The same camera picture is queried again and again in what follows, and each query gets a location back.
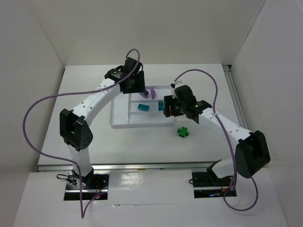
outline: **white wall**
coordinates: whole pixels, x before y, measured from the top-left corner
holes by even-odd
[[[302,226],[303,0],[267,0],[232,65],[251,130],[265,133],[290,227]]]
[[[59,88],[63,66],[23,0],[0,1],[0,225],[13,224],[37,155],[26,144],[22,119],[38,98]],[[27,130],[41,148],[54,100],[39,105]]]
[[[63,64],[233,63],[265,0],[30,0]]]

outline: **purple block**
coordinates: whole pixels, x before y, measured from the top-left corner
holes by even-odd
[[[144,92],[139,93],[143,98],[148,98],[148,91],[145,90]]]
[[[151,96],[152,96],[151,99],[154,99],[156,97],[156,92],[153,88],[151,88]]]

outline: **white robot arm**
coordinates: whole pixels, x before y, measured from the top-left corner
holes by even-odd
[[[196,123],[208,127],[218,135],[225,134],[215,115],[222,121],[235,154],[236,167],[240,175],[252,177],[258,170],[270,162],[266,139],[260,131],[251,132],[218,112],[214,113],[212,106],[206,101],[197,101],[192,90],[187,85],[171,84],[173,95],[164,97],[164,114],[166,117],[186,115]],[[232,159],[219,160],[208,167],[207,172],[212,179],[224,178],[234,174]]]
[[[109,78],[103,79],[98,88],[108,87],[114,83],[115,82]],[[94,93],[74,107],[72,113],[76,116],[83,116],[87,125],[90,126],[103,107],[120,93],[120,86],[114,86],[102,92]],[[90,141],[90,137],[88,136],[83,143],[89,144]],[[72,160],[78,163],[82,176],[86,177],[93,170],[89,160],[89,148],[87,147],[77,151],[75,147],[68,145],[68,149],[71,153]],[[76,174],[79,174],[77,167],[74,166],[73,170]]]
[[[78,168],[74,165],[73,175],[76,178],[82,177],[82,182],[86,185],[90,184],[94,174],[89,160],[89,145],[93,140],[89,126],[103,107],[121,92],[145,91],[144,72],[139,71],[141,66],[137,60],[127,58],[123,66],[118,66],[105,75],[105,79],[96,89],[101,91],[91,94],[71,110],[63,109],[60,112],[60,135],[68,145],[72,160],[78,163],[81,171],[80,176]],[[120,81],[130,73],[131,76],[121,83]]]
[[[68,145],[72,160],[78,163],[81,171],[80,176],[77,167],[74,166],[73,174],[77,178],[82,177],[85,184],[89,184],[89,179],[94,174],[89,160],[88,148],[93,139],[89,129],[93,119],[110,100],[121,92],[137,93],[145,91],[144,72],[139,72],[141,63],[137,65],[132,77],[119,84],[119,86],[113,86],[133,70],[135,63],[136,60],[128,58],[124,66],[110,70],[97,89],[109,86],[111,88],[94,93],[72,110],[63,109],[60,113],[60,135]],[[214,113],[209,103],[196,100],[189,86],[182,84],[172,84],[171,86],[173,95],[164,97],[164,115],[166,117],[177,117],[185,114],[187,118],[208,127],[225,138],[225,134],[215,116],[218,115],[229,134],[232,149],[235,152],[237,171],[240,175],[250,178],[270,161],[263,133],[259,131],[252,133],[231,122],[218,112]],[[213,179],[233,175],[232,159],[214,162],[208,167],[207,172]]]

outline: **green cross-shaped block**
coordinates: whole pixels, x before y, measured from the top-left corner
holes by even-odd
[[[179,133],[179,136],[182,137],[182,138],[189,135],[189,132],[187,131],[187,128],[185,128],[185,127],[182,127],[181,129],[178,129],[177,132]]]

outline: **table surface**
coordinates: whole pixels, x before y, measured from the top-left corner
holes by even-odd
[[[106,72],[116,65],[67,66],[59,93],[94,90]],[[166,64],[144,65],[147,86],[169,85],[182,72],[201,69],[217,81],[219,92],[216,109],[238,124],[238,118],[221,64]],[[205,74],[190,72],[180,78],[189,85],[197,100],[212,104],[214,84]],[[59,134],[59,113],[72,109],[85,95],[64,96],[56,100],[49,123],[43,152],[70,158],[69,151]],[[229,158],[226,140],[208,128],[184,116],[176,118],[173,127],[112,129],[109,125],[110,103],[97,115],[91,125],[94,140],[89,147],[92,164],[174,163],[216,161]],[[187,127],[189,136],[181,138],[177,129]],[[39,165],[65,165],[65,161],[41,156]]]
[[[160,170],[110,174],[108,200],[94,201],[84,219],[79,201],[63,201],[66,182],[57,174],[29,174],[14,227],[287,227],[266,168],[254,175],[259,201],[246,212],[231,210],[222,198],[194,199],[188,170]],[[250,179],[238,176],[236,190],[237,197],[227,198],[232,206],[255,200]]]

